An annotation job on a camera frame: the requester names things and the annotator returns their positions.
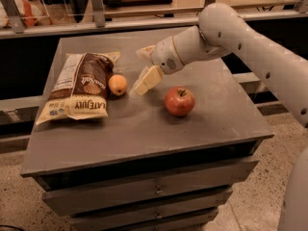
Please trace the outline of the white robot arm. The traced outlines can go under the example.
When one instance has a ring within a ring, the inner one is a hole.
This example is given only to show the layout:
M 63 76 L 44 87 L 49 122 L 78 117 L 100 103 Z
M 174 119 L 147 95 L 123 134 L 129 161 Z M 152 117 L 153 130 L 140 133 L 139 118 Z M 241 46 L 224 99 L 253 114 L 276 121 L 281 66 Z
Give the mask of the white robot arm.
M 257 33 L 231 7 L 211 4 L 201 12 L 198 24 L 180 34 L 144 47 L 137 54 L 152 66 L 142 71 L 134 92 L 143 95 L 165 75 L 180 71 L 187 64 L 235 54 L 274 94 L 303 126 L 308 123 L 308 62 L 296 53 Z M 254 226 L 232 230 L 217 224 L 211 231 L 308 231 L 308 148 L 293 152 L 280 141 L 278 155 L 292 156 L 279 221 L 268 227 L 271 213 L 261 211 Z

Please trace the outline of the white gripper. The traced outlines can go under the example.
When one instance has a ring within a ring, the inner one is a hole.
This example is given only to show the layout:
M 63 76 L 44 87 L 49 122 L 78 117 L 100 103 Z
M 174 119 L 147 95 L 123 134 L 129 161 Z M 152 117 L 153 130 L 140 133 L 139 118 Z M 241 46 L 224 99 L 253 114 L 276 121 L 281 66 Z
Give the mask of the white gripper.
M 155 46 L 149 45 L 138 49 L 139 58 L 152 61 L 154 65 L 144 67 L 133 86 L 133 93 L 142 96 L 156 87 L 164 77 L 164 74 L 173 74 L 184 67 L 175 50 L 173 38 L 168 37 Z

